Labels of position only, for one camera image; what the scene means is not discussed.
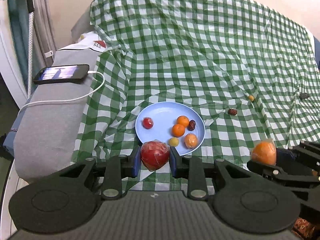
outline black circular joint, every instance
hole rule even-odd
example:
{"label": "black circular joint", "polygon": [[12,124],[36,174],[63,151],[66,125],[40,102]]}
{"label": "black circular joint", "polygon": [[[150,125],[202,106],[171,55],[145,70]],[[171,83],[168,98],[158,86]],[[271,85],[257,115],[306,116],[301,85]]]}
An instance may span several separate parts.
{"label": "black circular joint", "polygon": [[17,228],[55,234],[87,222],[96,209],[94,194],[73,178],[40,180],[17,191],[9,212]]}
{"label": "black circular joint", "polygon": [[261,178],[229,182],[213,208],[231,227],[252,234],[271,234],[293,226],[300,202],[290,190]]}

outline white floor edge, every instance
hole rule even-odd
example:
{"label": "white floor edge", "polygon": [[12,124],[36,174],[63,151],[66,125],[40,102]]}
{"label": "white floor edge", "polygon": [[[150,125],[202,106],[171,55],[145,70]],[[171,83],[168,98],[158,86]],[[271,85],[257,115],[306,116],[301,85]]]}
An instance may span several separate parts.
{"label": "white floor edge", "polygon": [[9,201],[12,195],[21,189],[22,187],[28,185],[23,179],[20,179],[16,172],[15,161],[13,160],[7,184],[5,185],[4,198],[1,208],[0,217],[0,240],[8,239],[14,232],[17,231],[11,216],[9,214]]}

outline blue plate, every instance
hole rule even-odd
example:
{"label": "blue plate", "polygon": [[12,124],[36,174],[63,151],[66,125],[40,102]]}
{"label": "blue plate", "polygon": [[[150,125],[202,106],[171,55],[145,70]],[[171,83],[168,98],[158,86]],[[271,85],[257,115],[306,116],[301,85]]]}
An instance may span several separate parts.
{"label": "blue plate", "polygon": [[[135,128],[139,140],[142,143],[159,140],[168,143],[172,136],[172,126],[177,123],[177,118],[180,115],[185,115],[189,120],[196,121],[196,128],[193,131],[189,131],[186,128],[186,132],[183,136],[179,137],[179,145],[176,147],[179,155],[186,155],[198,149],[203,143],[205,126],[204,121],[199,114],[183,104],[175,102],[159,102],[147,106],[143,109],[137,117]],[[142,120],[144,117],[151,117],[153,120],[153,127],[151,129],[145,129],[142,126]],[[184,137],[188,133],[193,133],[198,138],[198,146],[192,149],[188,149],[184,143]]]}

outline white cable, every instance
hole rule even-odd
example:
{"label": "white cable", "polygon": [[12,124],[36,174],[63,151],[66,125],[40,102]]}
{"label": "white cable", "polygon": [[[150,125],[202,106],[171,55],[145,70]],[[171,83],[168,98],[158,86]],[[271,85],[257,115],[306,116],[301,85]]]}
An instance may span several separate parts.
{"label": "white cable", "polygon": [[28,99],[32,94],[32,52],[33,52],[33,12],[29,14],[29,37],[28,37]]}
{"label": "white cable", "polygon": [[28,106],[32,106],[32,105],[35,105],[35,104],[46,104],[46,103],[67,103],[67,102],[72,102],[72,101],[76,101],[76,100],[80,100],[82,98],[85,98],[91,94],[93,94],[95,91],[97,91],[99,88],[101,88],[104,84],[104,82],[106,81],[106,79],[104,78],[104,75],[100,72],[97,72],[97,71],[88,71],[88,74],[93,74],[93,73],[97,73],[99,74],[100,76],[102,76],[103,78],[103,81],[102,83],[93,91],[91,91],[90,93],[82,96],[82,97],[79,97],[79,98],[74,98],[74,99],[67,99],[67,100],[45,100],[45,101],[36,101],[36,102],[31,102],[31,103],[27,103],[25,104],[19,111],[19,113],[21,112],[22,109],[24,109],[25,107],[28,107]]}

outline smartphone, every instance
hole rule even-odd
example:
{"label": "smartphone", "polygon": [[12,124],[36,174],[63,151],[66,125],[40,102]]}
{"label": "smartphone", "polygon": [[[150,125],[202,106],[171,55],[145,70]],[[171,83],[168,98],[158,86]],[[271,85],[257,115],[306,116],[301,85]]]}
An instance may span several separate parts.
{"label": "smartphone", "polygon": [[88,64],[46,67],[39,71],[33,82],[36,85],[52,83],[80,83],[89,71]]}

